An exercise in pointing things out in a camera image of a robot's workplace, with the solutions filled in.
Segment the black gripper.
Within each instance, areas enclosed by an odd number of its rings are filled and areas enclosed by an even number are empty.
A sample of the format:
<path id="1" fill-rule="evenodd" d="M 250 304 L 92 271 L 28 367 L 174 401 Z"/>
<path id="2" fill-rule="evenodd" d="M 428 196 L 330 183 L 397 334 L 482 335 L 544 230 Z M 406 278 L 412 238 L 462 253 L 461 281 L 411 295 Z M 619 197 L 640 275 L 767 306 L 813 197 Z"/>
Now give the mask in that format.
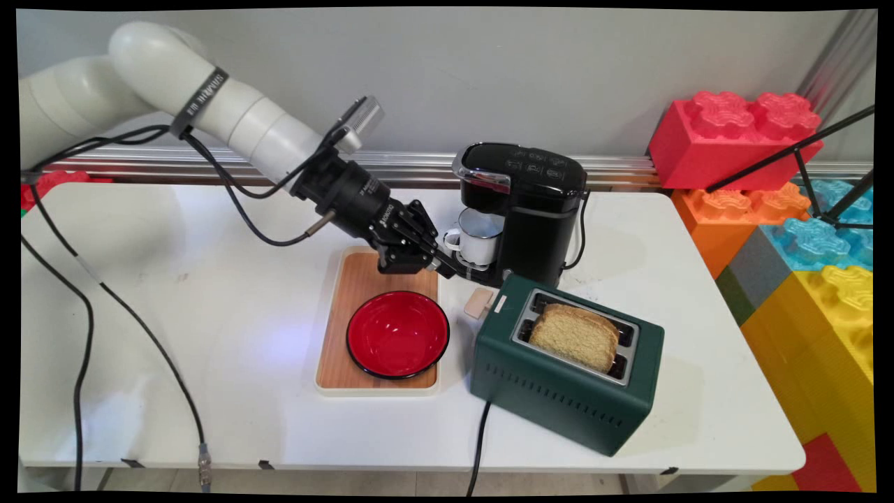
<path id="1" fill-rule="evenodd" d="M 459 263 L 438 242 L 438 229 L 421 201 L 392 198 L 387 185 L 336 150 L 307 160 L 288 192 L 312 201 L 333 226 L 376 248 L 381 274 L 414 275 L 424 269 L 447 279 L 457 274 Z"/>

